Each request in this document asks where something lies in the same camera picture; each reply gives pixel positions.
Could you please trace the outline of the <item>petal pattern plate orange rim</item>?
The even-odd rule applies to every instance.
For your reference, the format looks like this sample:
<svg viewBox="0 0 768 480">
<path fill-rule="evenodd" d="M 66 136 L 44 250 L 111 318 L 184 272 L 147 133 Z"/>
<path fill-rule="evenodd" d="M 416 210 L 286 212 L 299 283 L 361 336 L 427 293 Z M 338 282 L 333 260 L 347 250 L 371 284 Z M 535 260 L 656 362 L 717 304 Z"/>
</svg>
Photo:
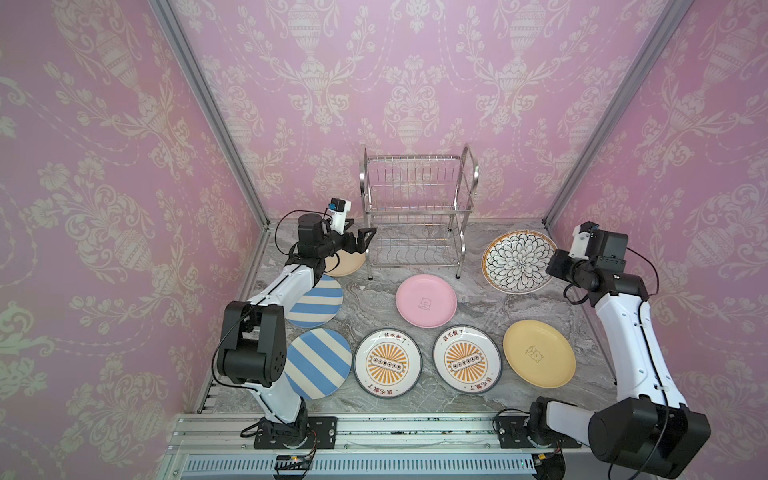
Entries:
<svg viewBox="0 0 768 480">
<path fill-rule="evenodd" d="M 546 272 L 556 245 L 540 232 L 517 230 L 493 240 L 482 258 L 482 272 L 495 289 L 510 295 L 536 292 L 550 283 Z"/>
</svg>

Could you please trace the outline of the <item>chrome wire dish rack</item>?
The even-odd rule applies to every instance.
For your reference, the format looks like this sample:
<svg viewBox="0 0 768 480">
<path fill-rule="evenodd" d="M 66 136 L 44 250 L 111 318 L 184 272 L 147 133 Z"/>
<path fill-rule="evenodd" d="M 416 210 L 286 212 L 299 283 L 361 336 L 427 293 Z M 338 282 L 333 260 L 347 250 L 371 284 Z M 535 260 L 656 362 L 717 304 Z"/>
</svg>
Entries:
<svg viewBox="0 0 768 480">
<path fill-rule="evenodd" d="M 377 230 L 366 251 L 368 276 L 376 269 L 435 267 L 451 268 L 459 279 L 479 177 L 468 143 L 454 153 L 385 155 L 364 149 L 362 220 Z"/>
</svg>

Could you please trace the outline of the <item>pink bear plate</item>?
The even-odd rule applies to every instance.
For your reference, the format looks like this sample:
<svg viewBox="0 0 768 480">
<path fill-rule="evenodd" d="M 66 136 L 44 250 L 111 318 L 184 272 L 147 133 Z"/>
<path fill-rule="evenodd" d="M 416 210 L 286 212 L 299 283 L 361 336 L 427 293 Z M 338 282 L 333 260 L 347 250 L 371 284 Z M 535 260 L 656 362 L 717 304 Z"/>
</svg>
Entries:
<svg viewBox="0 0 768 480">
<path fill-rule="evenodd" d="M 432 329 L 447 324 L 454 317 L 458 300 L 454 289 L 444 279 L 418 274 L 400 284 L 395 305 L 409 324 Z"/>
</svg>

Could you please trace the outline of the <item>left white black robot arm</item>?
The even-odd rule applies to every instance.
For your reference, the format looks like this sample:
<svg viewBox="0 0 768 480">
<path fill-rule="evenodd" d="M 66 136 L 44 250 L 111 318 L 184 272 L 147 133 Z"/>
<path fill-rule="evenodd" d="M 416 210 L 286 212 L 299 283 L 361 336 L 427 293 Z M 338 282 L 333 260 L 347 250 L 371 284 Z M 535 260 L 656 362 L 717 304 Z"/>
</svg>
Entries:
<svg viewBox="0 0 768 480">
<path fill-rule="evenodd" d="M 278 447 L 299 447 L 310 436 L 305 401 L 284 374 L 287 363 L 285 313 L 315 288 L 326 271 L 326 259 L 340 251 L 363 254 L 377 229 L 360 228 L 342 212 L 303 210 L 298 241 L 289 249 L 280 274 L 262 292 L 232 301 L 224 310 L 221 335 L 211 357 L 218 385 L 249 391 L 263 417 L 241 432 Z"/>
</svg>

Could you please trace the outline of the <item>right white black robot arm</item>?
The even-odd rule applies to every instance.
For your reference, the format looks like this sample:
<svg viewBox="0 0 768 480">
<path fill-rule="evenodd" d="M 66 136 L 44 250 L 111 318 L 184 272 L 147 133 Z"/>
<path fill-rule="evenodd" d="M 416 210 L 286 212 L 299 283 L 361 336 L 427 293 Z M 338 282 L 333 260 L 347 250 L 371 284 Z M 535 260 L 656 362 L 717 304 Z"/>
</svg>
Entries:
<svg viewBox="0 0 768 480">
<path fill-rule="evenodd" d="M 689 408 L 667 368 L 645 282 L 625 270 L 627 250 L 627 235 L 584 222 L 575 227 L 570 249 L 550 259 L 547 273 L 585 290 L 602 324 L 617 400 L 592 412 L 540 397 L 530 406 L 528 434 L 540 445 L 568 437 L 610 466 L 676 479 L 710 438 L 711 426 Z"/>
</svg>

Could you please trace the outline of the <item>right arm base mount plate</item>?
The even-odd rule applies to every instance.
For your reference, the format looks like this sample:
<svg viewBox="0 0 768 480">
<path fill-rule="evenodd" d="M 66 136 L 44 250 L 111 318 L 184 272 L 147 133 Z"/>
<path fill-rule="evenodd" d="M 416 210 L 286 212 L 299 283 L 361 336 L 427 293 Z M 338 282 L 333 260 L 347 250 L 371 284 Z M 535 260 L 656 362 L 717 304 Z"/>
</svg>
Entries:
<svg viewBox="0 0 768 480">
<path fill-rule="evenodd" d="M 528 427 L 529 417 L 517 412 L 504 412 L 492 421 L 502 449 L 580 449 L 576 440 L 553 431 L 534 432 Z"/>
</svg>

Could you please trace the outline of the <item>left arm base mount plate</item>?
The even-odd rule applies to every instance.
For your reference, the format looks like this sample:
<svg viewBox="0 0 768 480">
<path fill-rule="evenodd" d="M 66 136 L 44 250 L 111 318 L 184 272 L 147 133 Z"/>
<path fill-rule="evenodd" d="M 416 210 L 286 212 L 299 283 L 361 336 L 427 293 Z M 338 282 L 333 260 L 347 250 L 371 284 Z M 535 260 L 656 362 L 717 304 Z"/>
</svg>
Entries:
<svg viewBox="0 0 768 480">
<path fill-rule="evenodd" d="M 256 450 L 332 450 L 336 443 L 337 423 L 336 417 L 309 417 L 288 425 L 262 418 L 255 424 L 253 447 Z"/>
</svg>

